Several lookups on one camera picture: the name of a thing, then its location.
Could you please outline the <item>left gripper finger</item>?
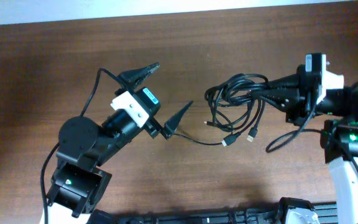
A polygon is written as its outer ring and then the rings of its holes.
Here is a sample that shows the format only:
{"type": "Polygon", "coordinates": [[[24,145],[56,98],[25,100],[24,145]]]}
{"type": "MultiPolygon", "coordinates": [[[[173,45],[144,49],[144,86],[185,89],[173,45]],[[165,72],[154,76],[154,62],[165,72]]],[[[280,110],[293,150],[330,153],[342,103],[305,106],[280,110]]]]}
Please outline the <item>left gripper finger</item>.
{"type": "Polygon", "coordinates": [[[125,87],[130,89],[136,89],[139,85],[143,83],[153,72],[155,72],[160,67],[158,62],[148,65],[143,68],[137,68],[133,70],[127,70],[121,72],[118,78],[123,82],[125,87]]]}
{"type": "Polygon", "coordinates": [[[180,111],[175,113],[170,119],[168,119],[163,127],[165,134],[174,134],[180,124],[180,121],[184,114],[187,112],[189,107],[193,104],[193,101],[190,101],[186,104],[180,111]]]}

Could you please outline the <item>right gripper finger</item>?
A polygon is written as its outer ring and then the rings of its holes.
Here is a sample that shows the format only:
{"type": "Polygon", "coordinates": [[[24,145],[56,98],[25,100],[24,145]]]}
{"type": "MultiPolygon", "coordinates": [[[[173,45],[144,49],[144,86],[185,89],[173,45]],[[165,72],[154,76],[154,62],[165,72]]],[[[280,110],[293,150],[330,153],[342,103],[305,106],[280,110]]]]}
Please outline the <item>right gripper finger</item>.
{"type": "Polygon", "coordinates": [[[298,88],[300,83],[300,75],[293,74],[283,78],[269,81],[267,86],[270,89],[279,89],[279,88],[298,88]]]}
{"type": "Polygon", "coordinates": [[[300,101],[300,91],[296,88],[255,90],[252,91],[250,95],[256,99],[264,100],[266,103],[284,113],[293,109],[300,101]]]}

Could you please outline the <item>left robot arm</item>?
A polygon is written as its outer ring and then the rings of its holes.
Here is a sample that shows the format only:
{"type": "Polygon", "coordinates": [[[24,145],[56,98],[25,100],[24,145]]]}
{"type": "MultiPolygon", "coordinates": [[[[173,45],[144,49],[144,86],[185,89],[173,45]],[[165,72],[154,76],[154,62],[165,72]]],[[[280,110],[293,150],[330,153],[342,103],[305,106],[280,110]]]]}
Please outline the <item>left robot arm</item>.
{"type": "Polygon", "coordinates": [[[110,213],[98,210],[112,175],[101,166],[146,131],[152,138],[162,135],[170,139],[188,106],[175,113],[165,124],[155,115],[160,109],[157,97],[141,83],[159,68],[153,63],[115,76],[100,68],[96,79],[106,73],[120,88],[111,102],[114,114],[97,124],[84,113],[68,119],[60,128],[58,142],[51,151],[57,157],[50,189],[45,189],[45,176],[40,176],[43,214],[41,223],[117,223],[110,213]]]}

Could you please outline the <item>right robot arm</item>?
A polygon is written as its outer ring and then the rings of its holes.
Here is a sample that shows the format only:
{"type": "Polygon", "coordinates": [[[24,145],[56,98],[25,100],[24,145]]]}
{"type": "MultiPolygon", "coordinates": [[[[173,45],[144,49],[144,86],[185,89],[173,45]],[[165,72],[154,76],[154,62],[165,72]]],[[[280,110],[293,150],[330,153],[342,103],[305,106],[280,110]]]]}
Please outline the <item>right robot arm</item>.
{"type": "Polygon", "coordinates": [[[322,65],[300,65],[295,74],[264,83],[251,96],[286,114],[298,127],[280,136],[266,148],[283,148],[316,116],[330,114],[318,131],[325,162],[334,181],[339,223],[358,223],[358,82],[344,85],[344,78],[322,65]]]}

